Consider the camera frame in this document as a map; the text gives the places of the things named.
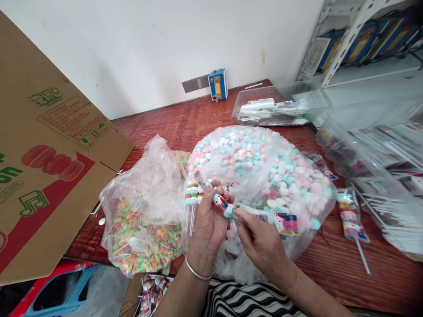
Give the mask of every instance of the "clear plastic container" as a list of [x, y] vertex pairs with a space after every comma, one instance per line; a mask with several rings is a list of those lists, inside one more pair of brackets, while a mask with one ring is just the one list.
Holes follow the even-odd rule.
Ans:
[[[272, 112], [242, 113], [241, 107], [251, 100], [267, 98], [273, 98], [275, 103], [290, 103]], [[237, 117], [240, 125], [304, 125], [316, 120], [329, 107], [331, 103], [319, 82], [297, 81], [241, 91], [232, 116]]]
[[372, 215], [385, 239], [420, 262], [423, 262], [423, 200], [413, 196], [380, 164], [375, 153], [357, 142], [349, 131], [422, 123], [422, 114], [423, 99], [334, 107], [324, 114], [317, 133], [317, 143], [335, 163], [335, 170], [356, 188], [363, 200], [362, 208]]

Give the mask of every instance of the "wrist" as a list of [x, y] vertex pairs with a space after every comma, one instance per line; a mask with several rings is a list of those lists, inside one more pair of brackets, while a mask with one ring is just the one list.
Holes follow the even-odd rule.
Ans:
[[297, 280], [297, 266], [291, 260], [287, 259], [283, 265], [274, 270], [272, 283], [275, 284], [283, 293], [289, 295], [291, 289], [295, 286]]
[[210, 276], [217, 256], [214, 247], [199, 246], [191, 244], [187, 254], [187, 259], [192, 269], [201, 276]]

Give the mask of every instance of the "silver bracelet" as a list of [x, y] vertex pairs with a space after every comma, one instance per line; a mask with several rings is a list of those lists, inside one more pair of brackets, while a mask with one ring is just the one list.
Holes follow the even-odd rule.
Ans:
[[197, 279], [199, 279], [199, 280], [205, 280], [205, 281], [209, 281], [209, 280], [211, 280], [212, 279], [212, 275], [210, 274], [210, 276], [208, 276], [208, 277], [204, 277], [204, 276], [201, 276], [200, 274], [198, 274], [196, 271], [194, 271], [194, 269], [191, 267], [191, 265], [189, 265], [189, 263], [188, 263], [188, 255], [185, 257], [185, 263], [186, 263], [186, 266], [187, 266], [187, 268], [191, 271], [191, 273], [197, 278]]

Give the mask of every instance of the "cardboard box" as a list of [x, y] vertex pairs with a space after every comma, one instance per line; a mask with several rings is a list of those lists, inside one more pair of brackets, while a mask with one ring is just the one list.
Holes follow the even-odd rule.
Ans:
[[142, 279], [144, 279], [144, 275], [145, 273], [135, 274], [134, 278], [129, 282], [119, 317], [133, 317], [135, 315], [138, 303], [140, 302], [138, 296], [142, 293]]
[[53, 271], [134, 146], [1, 11], [0, 48], [5, 285]]

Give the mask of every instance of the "white wall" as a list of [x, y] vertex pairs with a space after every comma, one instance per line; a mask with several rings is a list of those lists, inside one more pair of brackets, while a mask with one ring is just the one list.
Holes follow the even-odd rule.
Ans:
[[0, 0], [109, 119], [209, 94], [181, 82], [227, 68], [229, 88], [294, 81], [323, 0]]

